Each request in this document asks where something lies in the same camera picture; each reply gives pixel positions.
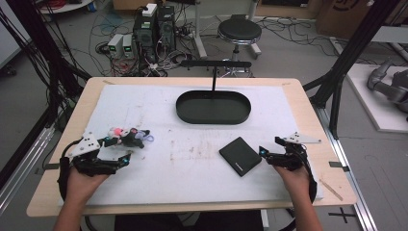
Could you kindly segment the person's left hand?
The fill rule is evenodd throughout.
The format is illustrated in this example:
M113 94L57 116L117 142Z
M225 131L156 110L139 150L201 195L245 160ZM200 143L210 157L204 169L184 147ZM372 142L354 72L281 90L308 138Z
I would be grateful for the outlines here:
M76 167L70 170L64 204L83 207L99 186L108 179L108 175L88 176L80 173Z

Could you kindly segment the black computer tower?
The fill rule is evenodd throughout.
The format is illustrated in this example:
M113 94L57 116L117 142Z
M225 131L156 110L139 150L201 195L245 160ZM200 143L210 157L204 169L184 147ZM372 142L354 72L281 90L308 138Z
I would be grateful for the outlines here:
M174 15L175 10L173 6L161 6L158 9L157 19L160 42L166 51L172 51L176 48Z
M156 45L158 32L156 17L143 16L142 13L138 13L133 33L140 60L149 63L157 62Z

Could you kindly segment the pink and black plush keychain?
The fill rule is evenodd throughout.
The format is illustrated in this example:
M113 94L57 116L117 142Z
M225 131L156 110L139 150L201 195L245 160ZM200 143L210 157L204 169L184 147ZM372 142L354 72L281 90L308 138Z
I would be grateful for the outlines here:
M113 127L108 132L109 138L118 138L119 144L126 147L144 148L145 141L154 141L154 137L149 130L137 128Z

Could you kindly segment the thin wooden stick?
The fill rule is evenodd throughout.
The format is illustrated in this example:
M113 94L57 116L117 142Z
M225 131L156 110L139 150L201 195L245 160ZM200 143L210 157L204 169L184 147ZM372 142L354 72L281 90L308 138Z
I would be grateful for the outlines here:
M335 189L334 187L332 187L331 185L329 185L327 182L325 182L322 179L319 179L319 182L327 189L329 190L331 193L333 193L335 195L335 197L337 197L340 201L344 201L344 197L339 193L339 191L337 189Z

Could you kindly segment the brown cardboard box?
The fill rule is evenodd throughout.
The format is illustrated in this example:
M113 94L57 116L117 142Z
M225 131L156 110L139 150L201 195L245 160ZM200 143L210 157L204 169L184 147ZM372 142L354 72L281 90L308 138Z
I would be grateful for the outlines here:
M316 18L320 34L353 32L377 0L322 0Z

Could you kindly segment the grey power supply unit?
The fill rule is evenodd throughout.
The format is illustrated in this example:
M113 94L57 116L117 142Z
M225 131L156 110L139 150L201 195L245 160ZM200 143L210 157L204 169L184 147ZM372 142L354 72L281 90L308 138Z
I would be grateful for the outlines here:
M113 59L119 59L123 55L123 35L116 34L108 42L110 55Z
M122 48L126 59L135 58L133 37L130 34L123 36Z

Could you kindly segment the white metal table leg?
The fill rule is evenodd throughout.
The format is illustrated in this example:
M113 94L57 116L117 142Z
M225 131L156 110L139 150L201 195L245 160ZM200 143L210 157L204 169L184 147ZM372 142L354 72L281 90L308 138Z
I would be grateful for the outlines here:
M194 31L192 32L192 35L199 58L201 60L206 60L208 55L200 35L200 4L201 0L194 0Z
M248 19L253 21L256 13L256 8L258 5L259 0L250 0L250 5L249 5L249 10L248 10ZM255 58L258 58L261 54L262 51L260 50L259 46L257 43L251 44L251 50L253 51Z

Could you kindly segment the white foam mat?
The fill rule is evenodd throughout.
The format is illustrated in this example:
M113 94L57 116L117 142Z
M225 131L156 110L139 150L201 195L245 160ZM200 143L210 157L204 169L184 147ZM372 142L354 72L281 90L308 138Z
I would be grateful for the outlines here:
M182 121L176 100L182 86L107 85L86 127L98 139L113 127L148 130L153 141L131 149L131 160L110 176L89 204L165 205L207 202L286 201L279 174L261 162L245 176L233 170L219 151L236 138L252 149L281 153L275 137L288 137L298 127L280 87L237 86L252 106L238 125L198 125Z

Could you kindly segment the person's dark clothing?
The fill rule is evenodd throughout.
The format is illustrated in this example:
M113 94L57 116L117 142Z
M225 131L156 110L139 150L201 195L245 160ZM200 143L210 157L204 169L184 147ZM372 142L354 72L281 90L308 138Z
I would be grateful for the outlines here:
M183 222L176 214L122 215L114 231L264 231L260 210L202 212Z

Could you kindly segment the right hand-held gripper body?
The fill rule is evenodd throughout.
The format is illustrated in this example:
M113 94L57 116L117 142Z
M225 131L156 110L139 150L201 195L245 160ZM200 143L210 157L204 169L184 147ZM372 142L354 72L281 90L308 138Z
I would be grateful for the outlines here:
M284 140L288 142L284 154L273 153L275 155L275 164L273 166L284 167L287 170L293 171L301 167L306 167L308 170L311 169L306 143L321 143L321 139L313 138L308 135L300 134L294 132L288 137L284 137Z

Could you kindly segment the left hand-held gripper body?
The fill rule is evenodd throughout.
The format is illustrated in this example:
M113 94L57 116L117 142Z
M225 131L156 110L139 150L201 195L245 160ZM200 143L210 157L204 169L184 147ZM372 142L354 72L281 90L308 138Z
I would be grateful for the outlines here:
M80 173L88 176L100 174L115 174L120 167L113 165L113 161L102 160L98 157L101 148L92 132L85 133L82 138L73 141L63 151L63 160L74 166Z

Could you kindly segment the black wallet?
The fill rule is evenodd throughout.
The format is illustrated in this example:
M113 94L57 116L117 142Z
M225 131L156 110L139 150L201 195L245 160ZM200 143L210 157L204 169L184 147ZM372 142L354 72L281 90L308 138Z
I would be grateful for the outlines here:
M262 158L241 137L222 147L219 154L240 177L245 176L262 161Z

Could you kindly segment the black metal frame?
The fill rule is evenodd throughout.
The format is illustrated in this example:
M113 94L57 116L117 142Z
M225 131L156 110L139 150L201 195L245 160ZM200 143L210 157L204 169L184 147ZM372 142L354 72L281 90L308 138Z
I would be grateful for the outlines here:
M339 138L338 118L346 74L395 9L398 2L399 0L374 0L368 14L363 18L333 66L326 74L303 86L305 91L319 87L317 92L310 97L311 104L319 109L324 109L327 100L332 98L328 128L336 140Z

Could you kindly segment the white floor board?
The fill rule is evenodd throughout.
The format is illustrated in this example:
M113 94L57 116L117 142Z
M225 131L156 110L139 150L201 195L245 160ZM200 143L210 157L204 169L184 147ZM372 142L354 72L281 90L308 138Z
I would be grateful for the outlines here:
M377 68L373 64L355 64L347 73L347 80L357 94L377 131L408 134L408 114L379 92L367 88L370 74Z

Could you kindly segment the black round stool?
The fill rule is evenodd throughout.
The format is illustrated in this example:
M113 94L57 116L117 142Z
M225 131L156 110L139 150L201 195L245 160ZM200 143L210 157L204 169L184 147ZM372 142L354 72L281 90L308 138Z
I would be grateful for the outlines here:
M222 21L217 28L219 37L235 45L232 61L238 60L241 45L252 45L262 35L261 27L255 22L244 18L231 17Z

